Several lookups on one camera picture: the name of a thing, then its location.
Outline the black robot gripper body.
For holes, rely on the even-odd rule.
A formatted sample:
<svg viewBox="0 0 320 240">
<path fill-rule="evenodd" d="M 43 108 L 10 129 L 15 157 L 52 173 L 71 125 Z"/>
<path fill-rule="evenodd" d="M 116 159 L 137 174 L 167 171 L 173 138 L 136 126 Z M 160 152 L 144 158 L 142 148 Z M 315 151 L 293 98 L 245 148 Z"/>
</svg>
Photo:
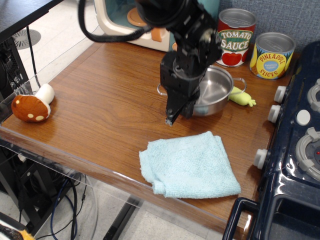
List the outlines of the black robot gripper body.
<svg viewBox="0 0 320 240">
<path fill-rule="evenodd" d="M 208 65 L 178 61 L 178 53 L 167 52 L 160 63 L 160 85 L 167 92 L 167 110 L 192 110 L 200 96 L 199 84 Z"/>
</svg>

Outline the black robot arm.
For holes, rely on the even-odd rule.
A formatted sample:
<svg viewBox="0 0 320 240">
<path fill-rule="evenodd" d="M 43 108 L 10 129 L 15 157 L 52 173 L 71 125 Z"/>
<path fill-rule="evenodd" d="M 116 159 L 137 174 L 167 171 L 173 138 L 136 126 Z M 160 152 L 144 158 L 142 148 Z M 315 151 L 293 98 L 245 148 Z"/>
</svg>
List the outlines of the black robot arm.
<svg viewBox="0 0 320 240">
<path fill-rule="evenodd" d="M 141 19 L 152 28 L 165 28 L 177 50 L 160 63 L 160 85 L 166 90 L 166 124 L 178 116 L 189 119 L 200 97 L 199 84 L 207 68 L 222 55 L 216 22 L 196 0 L 137 0 Z"/>
</svg>

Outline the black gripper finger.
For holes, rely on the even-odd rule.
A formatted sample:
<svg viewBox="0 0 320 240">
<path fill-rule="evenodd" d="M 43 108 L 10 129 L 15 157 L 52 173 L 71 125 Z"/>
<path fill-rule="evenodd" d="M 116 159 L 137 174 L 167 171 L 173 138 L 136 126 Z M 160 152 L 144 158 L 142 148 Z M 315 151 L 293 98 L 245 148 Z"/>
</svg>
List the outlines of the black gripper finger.
<svg viewBox="0 0 320 240">
<path fill-rule="evenodd" d="M 186 119 L 191 118 L 193 116 L 195 102 L 195 100 L 183 99 L 180 115 Z"/>
<path fill-rule="evenodd" d="M 182 108 L 182 100 L 183 98 L 168 98 L 166 104 L 166 120 L 165 123 L 170 127 L 174 124 L 178 116 L 180 115 Z"/>
</svg>

